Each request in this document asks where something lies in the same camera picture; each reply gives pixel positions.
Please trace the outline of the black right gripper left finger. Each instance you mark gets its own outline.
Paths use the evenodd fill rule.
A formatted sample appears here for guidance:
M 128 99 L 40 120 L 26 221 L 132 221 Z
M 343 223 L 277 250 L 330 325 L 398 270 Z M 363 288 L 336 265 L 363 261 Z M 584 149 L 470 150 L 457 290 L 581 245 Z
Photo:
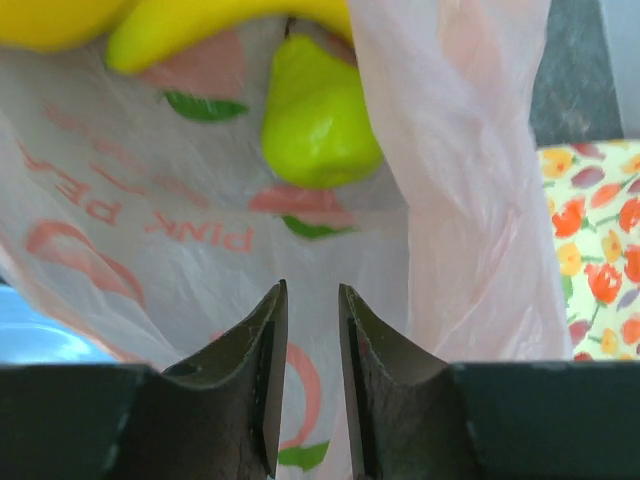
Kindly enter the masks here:
M 287 338 L 279 281 L 244 320 L 148 378 L 119 441 L 115 478 L 274 478 Z

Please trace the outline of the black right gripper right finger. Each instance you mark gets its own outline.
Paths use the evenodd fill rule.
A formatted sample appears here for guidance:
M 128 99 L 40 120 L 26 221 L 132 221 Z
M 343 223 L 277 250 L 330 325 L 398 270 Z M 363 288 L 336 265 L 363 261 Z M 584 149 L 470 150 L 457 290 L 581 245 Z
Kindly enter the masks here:
M 461 394 L 443 360 L 338 293 L 341 364 L 356 479 L 477 479 Z

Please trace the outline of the pink translucent plastic bag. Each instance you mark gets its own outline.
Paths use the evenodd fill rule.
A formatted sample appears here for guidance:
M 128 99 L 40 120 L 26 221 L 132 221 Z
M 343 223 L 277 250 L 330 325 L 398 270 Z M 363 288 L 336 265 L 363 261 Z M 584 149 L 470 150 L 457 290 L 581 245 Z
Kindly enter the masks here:
M 529 126 L 546 1 L 357 1 L 353 47 L 251 21 L 140 76 L 102 42 L 1 52 L 1 272 L 121 360 L 165 368 L 289 292 L 281 479 L 351 475 L 338 290 L 446 361 L 565 358 Z M 290 185 L 260 133 L 272 59 L 305 39 L 357 65 L 382 165 Z

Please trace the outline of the green fake pear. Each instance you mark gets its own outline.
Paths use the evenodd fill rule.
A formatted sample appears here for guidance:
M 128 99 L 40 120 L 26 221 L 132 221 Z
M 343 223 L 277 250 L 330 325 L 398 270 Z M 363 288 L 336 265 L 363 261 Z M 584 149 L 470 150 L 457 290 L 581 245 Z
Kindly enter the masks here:
M 383 163 L 357 67 L 304 34 L 273 56 L 261 142 L 274 173 L 300 188 L 344 186 Z

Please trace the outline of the yellow fake banana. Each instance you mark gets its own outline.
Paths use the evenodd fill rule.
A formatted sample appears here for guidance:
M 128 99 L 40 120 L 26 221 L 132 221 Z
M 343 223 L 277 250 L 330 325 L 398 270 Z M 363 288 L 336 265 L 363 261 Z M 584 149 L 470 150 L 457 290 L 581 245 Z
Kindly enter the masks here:
M 1 3 L 1 45 L 52 53 L 107 34 L 107 65 L 135 74 L 211 35 L 273 15 L 315 21 L 352 40 L 345 1 L 17 0 Z

